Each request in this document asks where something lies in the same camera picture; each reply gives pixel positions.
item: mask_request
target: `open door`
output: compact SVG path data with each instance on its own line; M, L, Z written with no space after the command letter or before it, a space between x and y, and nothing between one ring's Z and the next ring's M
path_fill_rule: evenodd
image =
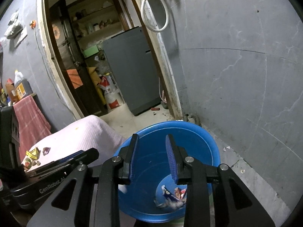
M107 109L98 96L76 43L65 0L59 0L50 8L48 29L52 30L50 34L52 33L55 37L56 45L52 41L53 47L58 47L62 58L61 62L58 60L60 69L84 116L106 114ZM74 80L71 81L68 71L72 71L74 78L78 78L76 83Z

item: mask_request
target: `plaid towel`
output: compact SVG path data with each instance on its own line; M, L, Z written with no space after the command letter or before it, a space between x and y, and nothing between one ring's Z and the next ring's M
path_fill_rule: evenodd
M14 105L19 123L20 147L19 155L22 160L26 150L37 142L51 135L51 125L47 122L32 96L27 96Z

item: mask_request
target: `gray refrigerator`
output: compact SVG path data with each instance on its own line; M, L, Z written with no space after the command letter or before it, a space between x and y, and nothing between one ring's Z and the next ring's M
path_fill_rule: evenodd
M141 27L103 42L105 57L129 110L136 116L159 104L159 78Z

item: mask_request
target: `blue bucket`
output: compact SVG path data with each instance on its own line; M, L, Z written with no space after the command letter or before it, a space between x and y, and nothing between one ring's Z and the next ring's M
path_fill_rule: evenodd
M216 142L203 128L181 121L168 121L155 124L137 132L139 146L134 165L134 179L127 187L127 193L119 191L119 208L131 217L145 222L162 223L182 218L185 207L178 210L157 208L155 197L161 203L161 185L174 192L176 185L171 179L165 138L174 136L176 145L184 147L189 156L204 164L218 166L220 154ZM121 147L128 146L131 138Z

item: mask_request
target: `gray wall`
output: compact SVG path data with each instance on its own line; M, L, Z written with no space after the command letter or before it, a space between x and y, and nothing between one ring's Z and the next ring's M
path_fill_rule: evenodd
M164 11L150 0L159 25ZM182 109L293 209L303 193L303 24L288 0L167 0Z
M46 55L41 44L39 27L36 27L37 42L34 30L29 23L37 20L36 0L13 0L0 20L0 37L3 37L11 14L19 10L19 20L27 27L27 37L14 48L13 40L5 39L3 42L3 56L0 58L0 76L5 85L8 78L14 81L15 70L18 69L28 79L31 88L37 93L34 98L46 119L52 126L52 132L66 127L74 121L73 114L63 105L50 81L43 59Z

